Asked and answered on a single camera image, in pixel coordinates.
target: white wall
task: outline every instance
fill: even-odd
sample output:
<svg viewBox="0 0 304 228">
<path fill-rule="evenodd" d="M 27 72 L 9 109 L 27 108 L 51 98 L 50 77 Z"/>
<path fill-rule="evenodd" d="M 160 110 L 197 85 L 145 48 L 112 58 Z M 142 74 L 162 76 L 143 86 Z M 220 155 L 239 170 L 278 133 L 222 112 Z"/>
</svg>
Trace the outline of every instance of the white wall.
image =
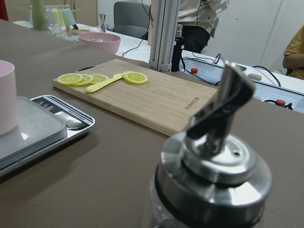
<svg viewBox="0 0 304 228">
<path fill-rule="evenodd" d="M 98 0 L 98 12 L 107 15 L 110 28 L 117 1 Z M 150 5 L 151 0 L 143 3 Z M 218 15 L 215 38 L 210 38 L 204 54 L 215 57 L 221 53 L 229 61 L 285 73 L 283 52 L 304 24 L 303 9 L 304 0 L 230 0 L 230 7 Z"/>
</svg>

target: red button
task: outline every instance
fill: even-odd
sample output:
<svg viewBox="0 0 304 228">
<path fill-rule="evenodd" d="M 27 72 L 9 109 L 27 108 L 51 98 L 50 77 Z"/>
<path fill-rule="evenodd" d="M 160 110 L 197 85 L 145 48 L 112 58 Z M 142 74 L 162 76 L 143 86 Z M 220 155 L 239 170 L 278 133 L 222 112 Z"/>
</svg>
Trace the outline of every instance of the red button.
<svg viewBox="0 0 304 228">
<path fill-rule="evenodd" d="M 191 68 L 191 73 L 192 74 L 197 74 L 198 73 L 198 69 L 197 68 Z"/>
<path fill-rule="evenodd" d="M 284 107 L 284 105 L 286 104 L 286 102 L 283 100 L 276 100 L 276 102 L 278 102 L 281 107 Z"/>
</svg>

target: black cable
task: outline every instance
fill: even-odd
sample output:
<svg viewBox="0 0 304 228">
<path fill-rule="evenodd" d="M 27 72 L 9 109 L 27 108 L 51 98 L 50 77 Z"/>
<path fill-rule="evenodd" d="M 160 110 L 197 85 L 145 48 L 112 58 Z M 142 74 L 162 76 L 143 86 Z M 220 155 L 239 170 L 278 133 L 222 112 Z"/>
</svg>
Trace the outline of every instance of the black cable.
<svg viewBox="0 0 304 228">
<path fill-rule="evenodd" d="M 265 100 L 264 102 L 273 102 L 273 103 L 275 103 L 277 106 L 280 106 L 280 107 L 283 107 L 283 108 L 288 108 L 288 109 L 290 109 L 290 110 L 293 110 L 293 108 L 292 108 L 292 105 L 293 105 L 293 103 L 289 103 L 289 104 L 286 104 L 286 105 L 284 105 L 284 106 L 281 106 L 277 101 L 275 101 L 275 100 Z"/>
<path fill-rule="evenodd" d="M 199 58 L 184 57 L 184 60 L 196 60 L 198 62 L 214 63 L 214 59 L 212 59 L 212 58 L 205 58 L 205 57 L 199 57 Z"/>
<path fill-rule="evenodd" d="M 126 52 L 123 52 L 122 57 L 124 57 L 124 55 L 127 54 L 129 51 L 132 51 L 132 50 L 134 50 L 134 49 L 137 49 L 137 48 L 141 45 L 142 41 L 148 36 L 149 25 L 148 25 L 148 27 L 147 27 L 146 33 L 140 38 L 140 39 L 142 39 L 142 40 L 139 42 L 138 46 L 137 46 L 137 47 L 134 47 L 134 48 L 131 48 L 131 49 L 127 50 Z"/>
<path fill-rule="evenodd" d="M 142 41 L 143 41 L 143 40 L 146 38 L 146 36 L 148 35 L 148 29 L 149 29 L 149 27 L 147 28 L 147 31 L 146 31 L 146 33 L 144 34 L 142 40 L 139 42 L 138 46 L 137 46 L 137 47 L 134 47 L 134 48 L 131 48 L 130 50 L 127 50 L 126 52 L 123 52 L 122 57 L 124 57 L 124 54 L 127 54 L 129 51 L 132 51 L 132 50 L 134 50 L 134 49 L 137 49 L 137 48 L 140 46 L 140 44 L 142 43 Z"/>
<path fill-rule="evenodd" d="M 220 56 L 221 56 L 220 53 L 218 53 L 217 56 L 215 56 L 215 58 L 214 58 L 214 64 L 217 64 L 217 63 L 220 61 Z"/>
<path fill-rule="evenodd" d="M 142 7 L 143 7 L 144 11 L 146 12 L 146 14 L 148 15 L 149 21 L 151 21 L 151 25 L 152 25 L 152 28 L 153 28 L 153 18 L 151 17 L 151 5 L 150 5 L 150 8 L 149 8 L 149 13 L 147 12 L 146 8 L 143 6 L 143 0 L 142 0 Z"/>
<path fill-rule="evenodd" d="M 203 6 L 203 5 L 206 5 L 207 3 L 203 3 L 203 0 L 200 0 L 199 2 L 199 8 L 198 10 L 196 11 L 196 26 L 199 24 L 199 10 L 200 8 Z"/>
<path fill-rule="evenodd" d="M 199 60 L 201 60 L 201 59 L 208 59 L 208 60 L 211 60 L 211 61 L 212 61 L 211 63 L 214 63 L 214 59 L 212 59 L 212 58 L 199 57 L 199 56 L 195 56 L 195 55 L 194 55 L 194 57 L 196 57 L 196 58 L 185 57 L 184 60 L 197 60 L 197 61 L 199 61 Z"/>
<path fill-rule="evenodd" d="M 219 84 L 220 84 L 220 81 L 218 81 L 216 84 L 214 84 L 215 86 L 219 86 Z"/>
<path fill-rule="evenodd" d="M 180 57 L 181 63 L 182 63 L 182 68 L 185 70 L 186 69 L 186 64 L 185 61 L 182 57 Z"/>
<path fill-rule="evenodd" d="M 200 80 L 200 81 L 202 81 L 202 82 L 205 82 L 205 83 L 207 83 L 207 84 L 209 84 L 209 85 L 213 85 L 213 86 L 215 85 L 214 83 L 208 82 L 208 81 L 206 81 L 206 80 L 200 78 L 199 76 L 197 76 L 197 75 L 191 73 L 191 72 L 190 72 L 189 70 L 187 70 L 186 68 L 184 68 L 184 71 L 186 71 L 186 72 L 188 72 L 189 74 L 195 76 L 198 80 Z"/>
<path fill-rule="evenodd" d="M 276 80 L 278 86 L 281 87 L 281 83 L 280 83 L 279 79 L 277 79 L 277 77 L 270 70 L 268 70 L 266 67 L 264 67 L 264 66 L 253 66 L 253 68 L 262 68 L 265 71 L 267 71 Z"/>
</svg>

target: green bottle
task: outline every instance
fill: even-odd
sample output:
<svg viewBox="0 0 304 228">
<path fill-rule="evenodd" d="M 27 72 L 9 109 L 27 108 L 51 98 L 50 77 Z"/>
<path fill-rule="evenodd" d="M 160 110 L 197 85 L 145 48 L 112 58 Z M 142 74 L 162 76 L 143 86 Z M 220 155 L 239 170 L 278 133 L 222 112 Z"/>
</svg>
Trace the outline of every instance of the green bottle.
<svg viewBox="0 0 304 228">
<path fill-rule="evenodd" d="M 46 12 L 44 0 L 33 0 L 33 29 L 36 30 L 48 30 L 48 27 L 44 21 L 44 14 Z"/>
</svg>

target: stainless steel pourer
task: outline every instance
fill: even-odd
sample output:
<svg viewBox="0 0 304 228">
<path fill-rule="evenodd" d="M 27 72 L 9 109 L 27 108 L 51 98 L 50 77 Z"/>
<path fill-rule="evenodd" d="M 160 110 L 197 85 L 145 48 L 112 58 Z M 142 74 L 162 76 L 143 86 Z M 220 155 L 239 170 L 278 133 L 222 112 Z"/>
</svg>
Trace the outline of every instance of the stainless steel pourer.
<svg viewBox="0 0 304 228">
<path fill-rule="evenodd" d="M 229 134 L 235 111 L 254 89 L 235 64 L 225 62 L 212 102 L 164 144 L 155 188 L 168 211 L 189 227 L 250 227 L 263 213 L 271 171 L 244 141 Z"/>
</svg>

